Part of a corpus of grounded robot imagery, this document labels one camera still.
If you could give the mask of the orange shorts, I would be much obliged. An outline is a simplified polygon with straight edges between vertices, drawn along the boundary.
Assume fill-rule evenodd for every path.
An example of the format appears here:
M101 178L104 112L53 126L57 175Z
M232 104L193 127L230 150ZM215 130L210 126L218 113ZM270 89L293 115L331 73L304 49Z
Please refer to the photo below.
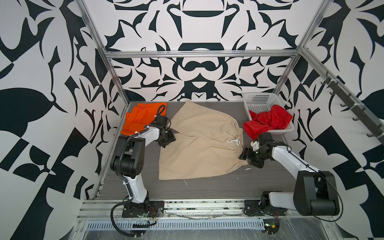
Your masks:
M154 119L160 106L164 105L165 110L161 116L166 115L167 103L137 104L130 113L126 113L125 123L120 134L130 136L144 130Z

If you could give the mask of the beige shorts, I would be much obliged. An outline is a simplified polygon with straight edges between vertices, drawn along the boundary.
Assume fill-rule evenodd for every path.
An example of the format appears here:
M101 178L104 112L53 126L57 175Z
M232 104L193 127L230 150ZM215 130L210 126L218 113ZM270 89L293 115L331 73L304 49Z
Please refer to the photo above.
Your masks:
M186 180L229 174L248 161L244 130L232 116L186 102L171 120L175 142L161 149L159 180Z

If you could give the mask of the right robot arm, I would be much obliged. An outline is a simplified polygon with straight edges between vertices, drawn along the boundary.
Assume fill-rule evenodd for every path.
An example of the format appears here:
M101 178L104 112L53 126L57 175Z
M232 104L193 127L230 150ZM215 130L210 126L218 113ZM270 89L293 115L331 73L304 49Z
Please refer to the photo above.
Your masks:
M335 176L310 165L289 145L276 142L270 133L259 135L249 148L243 149L239 159L259 169L264 167L266 160L277 161L296 180L293 192L264 191L258 203L245 201L245 215L273 215L280 210L292 210L320 220L325 216L342 216L344 203Z

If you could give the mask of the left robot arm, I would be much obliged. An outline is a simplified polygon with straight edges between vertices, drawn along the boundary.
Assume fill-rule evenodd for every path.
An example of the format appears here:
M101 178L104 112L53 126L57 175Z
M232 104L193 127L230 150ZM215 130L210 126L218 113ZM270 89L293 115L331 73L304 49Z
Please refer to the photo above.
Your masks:
M145 148L152 142L157 142L165 148L176 141L171 130L171 120L166 116L156 116L154 121L139 132L118 137L110 169L123 181L129 199L124 208L128 216L142 215L150 208L150 198L144 186L141 172L144 168Z

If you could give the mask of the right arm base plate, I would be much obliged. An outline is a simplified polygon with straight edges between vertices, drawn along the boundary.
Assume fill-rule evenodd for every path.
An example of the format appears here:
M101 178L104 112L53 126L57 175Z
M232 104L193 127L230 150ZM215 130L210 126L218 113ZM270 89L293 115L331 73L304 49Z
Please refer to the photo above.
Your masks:
M245 200L243 213L246 216L285 216L287 209L269 206L262 200Z

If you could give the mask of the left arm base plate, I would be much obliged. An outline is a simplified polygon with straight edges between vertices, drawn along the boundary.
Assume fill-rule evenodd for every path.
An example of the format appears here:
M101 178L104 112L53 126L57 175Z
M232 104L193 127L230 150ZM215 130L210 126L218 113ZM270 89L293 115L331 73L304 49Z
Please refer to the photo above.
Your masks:
M122 217L136 218L145 215L149 218L155 218L164 212L164 207L164 201L149 201L141 204L127 203L124 205Z

